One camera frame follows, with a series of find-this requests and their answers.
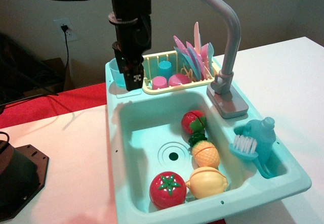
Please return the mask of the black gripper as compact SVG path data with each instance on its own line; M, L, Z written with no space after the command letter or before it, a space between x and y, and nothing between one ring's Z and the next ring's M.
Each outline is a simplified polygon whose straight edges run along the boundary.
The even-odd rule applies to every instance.
M112 45L127 91L143 84L143 53L151 49L151 9L114 9L109 22L115 26L117 41Z

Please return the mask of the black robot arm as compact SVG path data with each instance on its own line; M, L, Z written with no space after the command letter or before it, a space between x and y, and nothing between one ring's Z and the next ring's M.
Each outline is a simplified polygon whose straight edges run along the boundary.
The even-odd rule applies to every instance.
M108 20L116 33L112 48L126 89L132 91L143 85L143 53L151 49L151 0L111 1Z

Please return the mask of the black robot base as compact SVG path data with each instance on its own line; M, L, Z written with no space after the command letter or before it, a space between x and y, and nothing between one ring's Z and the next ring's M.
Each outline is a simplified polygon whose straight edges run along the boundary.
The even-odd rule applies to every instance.
M1 140L1 221L13 219L45 186L49 157L32 145Z

